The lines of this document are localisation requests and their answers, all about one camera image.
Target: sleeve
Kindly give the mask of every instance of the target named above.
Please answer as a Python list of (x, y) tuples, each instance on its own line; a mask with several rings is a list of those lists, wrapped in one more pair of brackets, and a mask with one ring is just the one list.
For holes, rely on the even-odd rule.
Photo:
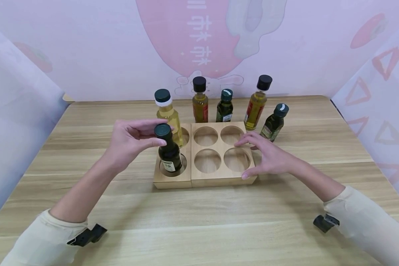
[(351, 187), (324, 203), (340, 221), (339, 231), (383, 265), (399, 266), (399, 223)]
[(80, 247), (67, 243), (86, 228), (87, 221), (60, 221), (46, 210), (22, 233), (0, 266), (69, 265)]

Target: circular hole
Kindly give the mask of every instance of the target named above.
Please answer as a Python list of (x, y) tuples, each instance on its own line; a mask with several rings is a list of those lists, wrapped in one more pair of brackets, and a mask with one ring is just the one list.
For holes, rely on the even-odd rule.
[(219, 169), (222, 159), (216, 151), (203, 149), (196, 154), (194, 164), (199, 171), (209, 174)]
[(183, 137), (183, 146), (186, 146), (186, 144), (189, 142), (189, 132), (184, 127), (182, 127), (182, 137)]
[(243, 172), (250, 166), (250, 158), (241, 148), (228, 149), (224, 155), (224, 162), (234, 172)]
[(168, 177), (176, 177), (176, 176), (182, 174), (183, 171), (185, 171), (186, 165), (188, 165), (188, 163), (187, 163), (187, 160), (186, 160), (185, 155), (183, 155), (183, 154), (180, 154), (180, 160), (182, 160), (182, 168), (180, 168), (179, 171), (175, 171), (175, 172), (173, 172), (173, 173), (167, 171), (167, 170), (164, 168), (163, 163), (160, 161), (160, 171), (161, 171), (161, 173), (162, 173), (163, 175), (165, 175), (165, 176), (168, 176)]
[(234, 145), (243, 134), (244, 132), (239, 127), (227, 126), (220, 132), (220, 137), (224, 143)]
[(217, 131), (209, 126), (199, 128), (194, 134), (194, 140), (201, 146), (211, 146), (216, 143)]

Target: dark green bottle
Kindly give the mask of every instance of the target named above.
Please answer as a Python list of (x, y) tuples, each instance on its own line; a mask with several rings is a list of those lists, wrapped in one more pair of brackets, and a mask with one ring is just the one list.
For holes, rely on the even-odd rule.
[(166, 146), (158, 148), (158, 155), (161, 158), (164, 169), (171, 173), (179, 171), (182, 168), (180, 150), (179, 146), (173, 141), (171, 127), (168, 124), (158, 124), (154, 128), (154, 133), (157, 138), (167, 142)]
[(289, 108), (286, 104), (277, 104), (273, 114), (266, 119), (260, 135), (273, 142), (281, 128), (284, 126), (284, 117), (287, 115), (288, 111)]
[(233, 105), (232, 105), (233, 92), (230, 89), (222, 90), (220, 95), (220, 102), (217, 105), (216, 122), (230, 122), (232, 119)]

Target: olive oil bottle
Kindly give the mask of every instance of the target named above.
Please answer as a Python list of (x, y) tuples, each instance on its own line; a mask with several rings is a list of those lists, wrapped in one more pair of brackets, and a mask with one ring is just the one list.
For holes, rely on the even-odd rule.
[(253, 93), (248, 103), (247, 113), (245, 114), (244, 124), (245, 129), (254, 130), (265, 107), (267, 97), (266, 91), (269, 90), (272, 78), (267, 75), (259, 76), (257, 83), (257, 91)]
[(217, 104), (216, 122), (231, 121), (233, 113), (232, 96), (232, 90), (222, 90), (222, 94), (220, 95), (220, 102), (219, 104)]
[(266, 119), (260, 135), (273, 142), (281, 128), (284, 126), (284, 117), (287, 115), (288, 111), (289, 108), (286, 104), (277, 104), (273, 114)]
[(154, 133), (157, 138), (167, 141), (167, 145), (158, 148), (158, 156), (161, 158), (164, 169), (174, 173), (182, 168), (180, 160), (179, 146), (173, 141), (171, 128), (168, 124), (158, 124), (154, 128)]
[(179, 113), (173, 108), (170, 92), (166, 89), (159, 89), (155, 92), (155, 103), (158, 106), (157, 117), (168, 120), (169, 125), (173, 126), (173, 141), (179, 146), (183, 146), (182, 129), (180, 128)]
[(192, 98), (194, 107), (195, 123), (208, 122), (208, 97), (204, 94), (207, 81), (203, 76), (196, 76), (192, 83), (194, 84), (195, 95)]

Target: wooden table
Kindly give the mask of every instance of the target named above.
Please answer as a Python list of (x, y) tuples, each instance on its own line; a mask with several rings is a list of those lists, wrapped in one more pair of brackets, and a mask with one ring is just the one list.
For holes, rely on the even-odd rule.
[[(399, 221), (399, 197), (331, 102), (322, 96), (269, 98), (290, 112), (276, 144), (373, 199)], [(248, 99), (233, 101), (242, 121)], [(210, 100), (210, 120), (217, 100)], [(193, 123), (190, 100), (174, 102)], [(35, 216), (72, 187), (108, 145), (117, 118), (154, 118), (152, 101), (73, 103), (0, 212), (0, 261)], [(157, 190), (156, 149), (140, 154), (110, 184), (89, 216), (109, 231), (74, 265), (369, 265), (373, 258), (336, 230), (312, 225), (322, 203), (289, 174), (250, 186)], [(255, 153), (256, 163), (260, 162)]]

